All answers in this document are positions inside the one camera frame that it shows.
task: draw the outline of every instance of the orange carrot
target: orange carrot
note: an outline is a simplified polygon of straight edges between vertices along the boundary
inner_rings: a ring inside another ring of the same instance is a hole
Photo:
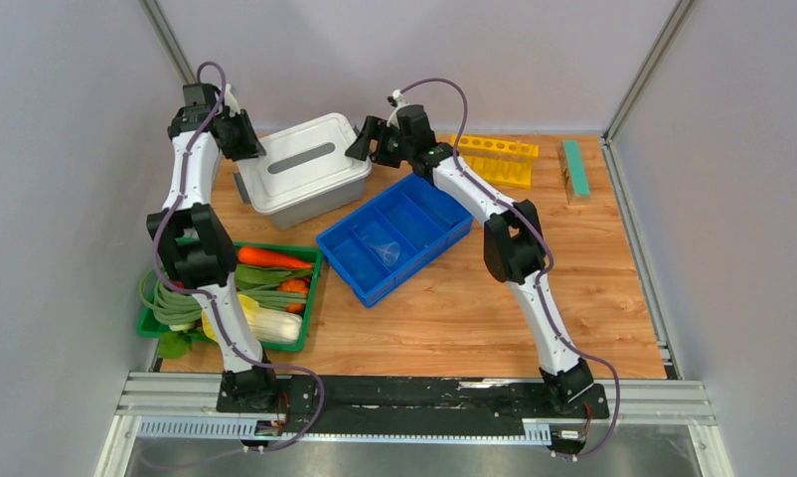
[[[282,281],[280,285],[275,289],[275,291],[289,291],[293,293],[302,293],[305,296],[308,296],[308,285],[305,283],[304,280],[301,278],[291,278],[286,281]]]
[[[242,246],[238,250],[238,261],[244,265],[252,266],[275,266],[279,268],[290,268],[301,270],[313,268],[313,263],[302,261],[292,256],[282,255],[274,251],[264,250],[255,246]]]
[[[303,303],[290,303],[284,308],[284,311],[287,313],[299,313],[305,309],[305,305]]]
[[[291,278],[281,282],[275,291],[289,291],[293,293],[302,293],[303,295],[308,296],[308,291],[310,291],[310,289],[308,288],[308,284],[305,283],[305,280],[300,278]],[[291,303],[287,305],[284,310],[288,313],[299,313],[304,309],[305,305],[303,303]]]

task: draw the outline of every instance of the gray plastic container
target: gray plastic container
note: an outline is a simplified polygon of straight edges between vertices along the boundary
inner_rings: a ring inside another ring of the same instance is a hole
[[[263,137],[266,156],[237,162],[242,188],[281,230],[357,201],[372,163],[346,156],[356,137],[338,113]]]

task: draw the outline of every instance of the gray wall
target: gray wall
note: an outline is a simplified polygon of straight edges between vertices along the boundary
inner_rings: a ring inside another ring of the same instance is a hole
[[[0,475],[91,475],[180,83],[136,2],[0,1]]]
[[[698,2],[617,141],[739,476],[797,476],[797,1]]]
[[[675,2],[161,0],[191,63],[222,62],[258,128],[327,111],[360,124],[390,113],[394,89],[446,77],[469,129],[509,132],[605,128]],[[410,99],[456,129],[448,86]]]

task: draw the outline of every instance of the wooden surface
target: wooden surface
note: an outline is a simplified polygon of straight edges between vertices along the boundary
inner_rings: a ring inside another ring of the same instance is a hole
[[[622,378],[665,378],[597,138],[518,138],[540,144],[533,189],[499,189],[537,206],[557,259],[551,290],[574,343],[608,360]],[[560,141],[571,138],[579,141],[593,195],[586,206],[569,206],[565,198],[557,150]],[[406,165],[374,166],[363,201],[278,231],[240,201],[232,179],[236,169],[231,161],[221,165],[212,198],[232,238],[311,246],[319,233],[409,173]],[[537,377],[539,358],[528,326],[507,287],[487,272],[482,240],[475,224],[469,236],[369,310],[324,267],[305,349],[269,352],[270,359],[320,374]],[[603,366],[590,366],[596,377],[611,377]],[[162,364],[162,371],[221,369],[217,346],[202,344]]]

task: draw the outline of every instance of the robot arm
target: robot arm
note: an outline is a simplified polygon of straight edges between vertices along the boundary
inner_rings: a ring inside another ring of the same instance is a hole
[[[235,245],[210,202],[224,155],[238,161],[266,153],[245,110],[225,103],[215,110],[221,94],[211,84],[183,86],[186,105],[168,128],[175,154],[170,192],[163,210],[147,216],[147,230],[158,240],[158,255],[168,277],[182,282],[186,293],[197,299],[219,337],[224,373],[218,408],[235,403],[257,411],[276,405],[275,374],[259,366],[269,360],[240,306]],[[210,114],[213,118],[203,129]],[[197,240],[179,240],[182,237]]]
[[[460,173],[452,161],[445,160],[433,170],[433,185],[437,189],[453,197],[461,206],[469,211],[478,224],[484,225],[484,227],[486,227],[486,223],[490,221],[490,218],[493,216],[506,217],[511,215],[507,209],[490,201],[478,190],[474,183],[466,179],[466,175],[472,175],[476,181],[480,182],[488,189],[494,190],[465,163],[462,157],[458,156],[457,160],[461,161],[464,172]],[[507,204],[515,204],[515,201],[504,194],[498,191],[495,191],[495,193],[498,201]],[[503,232],[506,233],[506,239],[509,239],[509,225],[503,223],[501,225],[504,229]],[[528,326],[530,326],[536,349],[539,352],[539,361],[542,364],[542,369],[549,374],[557,375],[560,372],[565,372],[576,367],[577,355],[572,353],[559,339],[557,339],[554,330],[551,329],[548,320],[545,318],[545,312],[542,309],[537,293],[543,293],[545,295],[546,303],[548,303],[551,310],[550,318],[554,320],[558,329],[562,331],[563,337],[570,341],[568,333],[565,330],[565,325],[562,323],[562,318],[559,316],[559,311],[554,303],[554,298],[551,296],[551,289],[548,286],[548,277],[542,277],[542,287],[540,290],[537,290],[534,286],[538,273],[539,271],[537,270],[525,276],[521,284],[510,280],[506,280],[505,283],[513,293],[513,296],[516,297],[516,301],[519,303],[522,313],[525,315]]]
[[[585,360],[562,342],[571,340],[551,295],[548,277],[540,275],[546,266],[546,252],[511,210],[517,210],[541,232],[536,207],[530,201],[515,202],[501,194],[475,174],[462,157],[455,157],[450,145],[437,142],[421,105],[408,104],[398,90],[388,100],[395,108],[389,119],[368,116],[346,154],[360,160],[369,156],[374,163],[390,167],[406,160],[416,175],[453,197],[483,226],[487,269],[507,284],[519,303],[539,352],[540,372],[553,390],[556,405],[577,405],[578,398],[593,385],[591,371]]]

